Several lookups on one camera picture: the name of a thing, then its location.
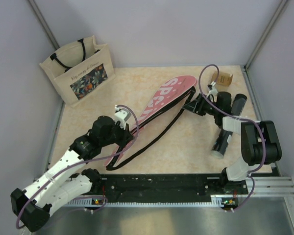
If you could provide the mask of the pink racket cover bag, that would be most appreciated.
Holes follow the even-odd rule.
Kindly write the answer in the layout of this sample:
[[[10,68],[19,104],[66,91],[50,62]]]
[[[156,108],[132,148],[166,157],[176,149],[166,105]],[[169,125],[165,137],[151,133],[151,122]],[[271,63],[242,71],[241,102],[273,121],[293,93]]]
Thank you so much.
[[[141,134],[146,129],[146,127],[148,127],[148,125],[151,124],[152,121],[156,120],[165,112],[175,107],[181,101],[190,101],[192,96],[196,92],[196,84],[197,79],[191,75],[177,76],[163,83],[154,93],[154,95],[150,98],[149,102],[146,104],[145,108],[139,115],[138,125],[134,125],[130,128],[130,130],[137,128],[140,130],[139,133]],[[137,150],[134,154],[132,154],[122,162],[120,162],[120,159],[123,156],[123,153],[121,152],[123,151],[123,149],[119,149],[119,147],[117,147],[114,151],[114,153],[116,153],[116,156],[109,158],[104,163],[106,170],[117,170],[126,165],[127,163],[129,163],[130,161],[132,161],[133,159],[135,159],[136,157],[138,157],[143,152],[145,152],[148,148],[155,144],[162,136],[165,135],[165,133],[179,119],[182,113],[183,110],[181,109],[162,132],[160,132],[158,135],[153,135],[154,138],[150,139],[144,147]]]

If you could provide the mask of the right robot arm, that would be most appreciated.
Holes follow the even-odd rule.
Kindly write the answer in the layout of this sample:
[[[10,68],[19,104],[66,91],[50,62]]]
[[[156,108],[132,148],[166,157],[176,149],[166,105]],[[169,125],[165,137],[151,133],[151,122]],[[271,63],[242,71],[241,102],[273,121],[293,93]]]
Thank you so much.
[[[237,94],[234,98],[228,92],[219,92],[217,99],[199,94],[187,102],[183,109],[200,116],[212,115],[220,133],[212,146],[211,153],[223,158],[234,133],[241,136],[241,156],[235,163],[221,172],[219,188],[229,194],[237,182],[246,179],[249,173],[261,164],[269,165],[282,157],[281,145],[272,121],[245,121],[240,117],[247,97]]]

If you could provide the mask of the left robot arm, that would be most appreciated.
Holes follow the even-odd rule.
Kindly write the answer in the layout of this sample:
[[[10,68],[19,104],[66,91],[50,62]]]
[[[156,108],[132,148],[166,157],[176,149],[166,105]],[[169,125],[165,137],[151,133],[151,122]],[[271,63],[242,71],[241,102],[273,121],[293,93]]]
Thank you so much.
[[[96,194],[101,190],[99,173],[86,169],[72,180],[79,169],[97,160],[101,150],[116,144],[121,153],[136,140],[139,124],[131,132],[123,110],[114,117],[100,116],[88,132],[78,138],[64,155],[40,178],[24,189],[16,188],[10,194],[13,213],[17,216],[17,229],[27,228],[36,232],[43,228],[50,217],[63,205],[85,193]]]

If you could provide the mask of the black shuttlecock tube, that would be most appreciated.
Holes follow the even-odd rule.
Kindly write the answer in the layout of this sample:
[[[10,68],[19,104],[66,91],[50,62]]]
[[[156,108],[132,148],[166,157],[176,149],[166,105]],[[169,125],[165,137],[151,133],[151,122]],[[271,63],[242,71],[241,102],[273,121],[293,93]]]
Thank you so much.
[[[244,94],[237,94],[232,103],[231,115],[239,116],[245,107],[246,101],[247,97]],[[219,159],[224,157],[228,145],[231,142],[232,135],[232,132],[225,131],[223,129],[220,130],[219,136],[211,149],[212,156]]]

